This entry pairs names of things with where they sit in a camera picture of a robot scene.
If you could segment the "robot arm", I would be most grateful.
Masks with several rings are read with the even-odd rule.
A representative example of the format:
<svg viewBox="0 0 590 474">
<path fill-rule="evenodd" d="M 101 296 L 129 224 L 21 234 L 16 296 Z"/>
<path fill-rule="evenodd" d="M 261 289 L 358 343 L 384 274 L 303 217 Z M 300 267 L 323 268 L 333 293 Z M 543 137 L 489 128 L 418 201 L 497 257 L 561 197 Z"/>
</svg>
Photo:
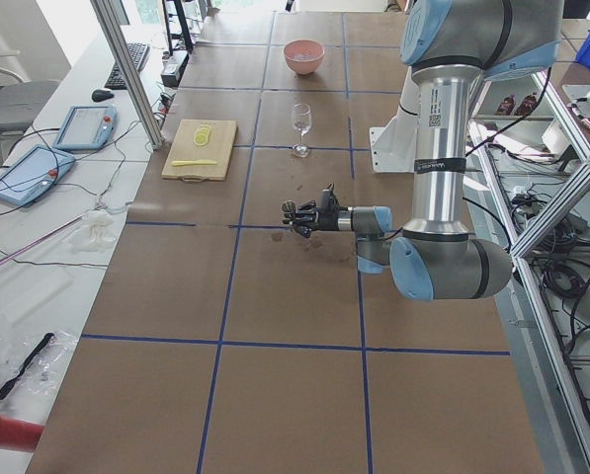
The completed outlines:
<svg viewBox="0 0 590 474">
<path fill-rule="evenodd" d="M 559 1 L 419 1 L 411 7 L 401 58 L 417 93 L 373 141 L 413 175 L 412 212 L 399 230 L 384 206 L 344 206 L 331 190 L 320 200 L 283 204 L 297 234 L 351 231 L 360 271 L 390 271 L 410 299 L 476 299 L 499 292 L 512 263 L 499 245 L 462 224 L 465 138 L 476 92 L 486 81 L 523 77 L 553 65 Z"/>
</svg>

